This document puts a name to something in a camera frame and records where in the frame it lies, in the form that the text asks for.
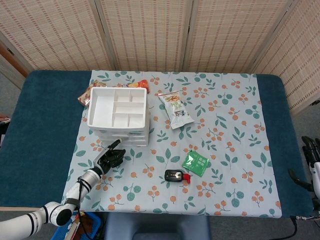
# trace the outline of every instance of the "robotic arm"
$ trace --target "robotic arm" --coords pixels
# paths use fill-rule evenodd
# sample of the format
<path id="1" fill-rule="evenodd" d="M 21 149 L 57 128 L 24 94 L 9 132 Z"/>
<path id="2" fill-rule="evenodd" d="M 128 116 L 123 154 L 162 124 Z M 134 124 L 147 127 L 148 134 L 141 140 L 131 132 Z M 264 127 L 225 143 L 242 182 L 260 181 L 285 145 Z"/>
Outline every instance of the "robotic arm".
<path id="1" fill-rule="evenodd" d="M 102 175 L 111 168 L 123 162 L 126 153 L 124 149 L 114 148 L 121 142 L 116 140 L 104 149 L 93 161 L 93 168 L 80 176 L 77 182 L 65 194 L 64 204 L 49 202 L 39 210 L 0 222 L 0 239 L 20 240 L 36 234 L 43 224 L 51 223 L 55 226 L 65 225 L 71 218 L 73 211 L 80 208 L 81 200 L 91 191 Z"/>

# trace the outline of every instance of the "table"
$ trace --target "table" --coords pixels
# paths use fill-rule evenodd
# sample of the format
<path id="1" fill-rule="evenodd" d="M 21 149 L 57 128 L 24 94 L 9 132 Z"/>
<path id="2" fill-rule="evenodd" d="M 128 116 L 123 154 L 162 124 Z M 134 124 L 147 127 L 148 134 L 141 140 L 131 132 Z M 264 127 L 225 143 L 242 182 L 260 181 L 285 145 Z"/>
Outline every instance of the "table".
<path id="1" fill-rule="evenodd" d="M 308 194 L 294 185 L 286 174 L 286 168 L 293 167 L 300 176 L 304 175 L 283 85 L 276 76 L 257 75 L 257 78 L 261 101 L 266 100 L 263 102 L 262 111 L 267 135 L 271 140 L 269 148 L 282 216 L 307 215 L 311 210 Z M 46 202 L 60 200 L 68 176 L 65 169 L 70 164 L 79 120 L 82 117 L 82 108 L 76 106 L 75 99 L 86 88 L 89 79 L 90 72 L 81 71 L 36 71 L 27 78 L 7 132 L 7 139 L 0 152 L 1 164 L 7 169 L 1 175 L 1 180 L 5 183 L 5 194 L 0 199 L 1 206 L 38 207 Z M 36 112 L 41 113 L 41 117 L 30 117 L 31 113 Z M 57 121 L 57 118 L 52 116 L 59 113 L 63 117 Z M 28 132 L 31 133 L 32 140 L 23 135 Z M 61 138 L 60 135 L 65 132 L 69 134 Z M 282 136 L 286 136 L 288 141 L 284 142 Z M 21 161 L 25 158 L 26 152 L 34 156 L 33 162 Z M 291 162 L 283 161 L 285 158 L 291 159 Z M 28 171 L 25 171 L 24 175 L 18 174 L 12 180 L 9 176 L 15 172 L 17 163 L 21 165 L 20 169 Z M 39 179 L 50 179 L 49 182 L 55 179 L 56 184 L 50 184 L 49 187 L 37 184 Z M 12 190 L 14 185 L 21 187 Z M 34 199 L 30 199 L 30 193 L 35 196 Z M 20 198 L 15 197 L 9 202 L 8 199 L 13 199 L 10 198 L 12 194 Z"/>

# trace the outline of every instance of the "floor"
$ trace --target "floor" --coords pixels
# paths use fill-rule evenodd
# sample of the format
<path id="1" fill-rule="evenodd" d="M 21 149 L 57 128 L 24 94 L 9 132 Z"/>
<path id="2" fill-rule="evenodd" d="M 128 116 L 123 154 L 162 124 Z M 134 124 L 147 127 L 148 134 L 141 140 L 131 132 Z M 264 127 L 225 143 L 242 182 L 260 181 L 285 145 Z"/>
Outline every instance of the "floor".
<path id="1" fill-rule="evenodd" d="M 19 89 L 0 75 L 0 113 L 12 115 L 15 108 Z M 297 140 L 301 149 L 303 143 L 301 136 L 311 138 L 320 137 L 320 104 L 310 106 L 301 114 L 293 118 Z M 306 173 L 310 179 L 307 165 Z M 18 217 L 26 212 L 7 211 L 0 212 L 0 222 Z M 250 217 L 224 217 L 211 216 L 210 229 L 213 240 L 269 240 L 286 237 L 293 233 L 294 227 L 290 219 L 280 218 L 250 218 Z M 313 221 L 298 221 L 298 230 L 292 240 L 314 240 L 320 239 L 320 227 Z M 30 240 L 50 239 L 56 227 L 46 224 L 36 235 L 28 238 Z"/>

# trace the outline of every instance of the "tablecloth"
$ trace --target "tablecloth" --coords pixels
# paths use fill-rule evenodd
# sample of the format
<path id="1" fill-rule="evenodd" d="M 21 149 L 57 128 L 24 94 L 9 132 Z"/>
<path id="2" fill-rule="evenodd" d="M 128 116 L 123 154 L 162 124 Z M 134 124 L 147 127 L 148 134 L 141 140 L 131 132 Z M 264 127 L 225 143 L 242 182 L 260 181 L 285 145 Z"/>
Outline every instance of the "tablecloth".
<path id="1" fill-rule="evenodd" d="M 81 204 L 86 211 L 280 217 L 281 205 L 255 74 L 93 71 L 109 87 L 147 79 L 148 147 L 126 147 L 124 163 L 103 176 Z M 158 93 L 179 90 L 195 123 L 172 130 Z M 82 114 L 65 191 L 106 146 Z M 210 159 L 191 184 L 164 181 L 188 151 Z"/>

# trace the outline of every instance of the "woven panel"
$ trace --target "woven panel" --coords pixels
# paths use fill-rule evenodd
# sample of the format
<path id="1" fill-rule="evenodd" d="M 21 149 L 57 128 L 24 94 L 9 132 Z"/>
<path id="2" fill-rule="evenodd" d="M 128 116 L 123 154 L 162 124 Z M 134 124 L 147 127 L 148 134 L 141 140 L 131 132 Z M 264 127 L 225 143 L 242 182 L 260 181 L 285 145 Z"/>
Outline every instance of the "woven panel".
<path id="1" fill-rule="evenodd" d="M 241 73 L 287 0 L 200 0 L 186 69 Z"/>
<path id="2" fill-rule="evenodd" d="M 320 97 L 319 26 L 320 1 L 299 1 L 254 71 L 282 78 L 293 112 Z"/>
<path id="3" fill-rule="evenodd" d="M 0 0 L 0 31 L 34 69 L 111 69 L 87 0 Z"/>
<path id="4" fill-rule="evenodd" d="M 121 70 L 178 71 L 189 0 L 101 0 Z"/>

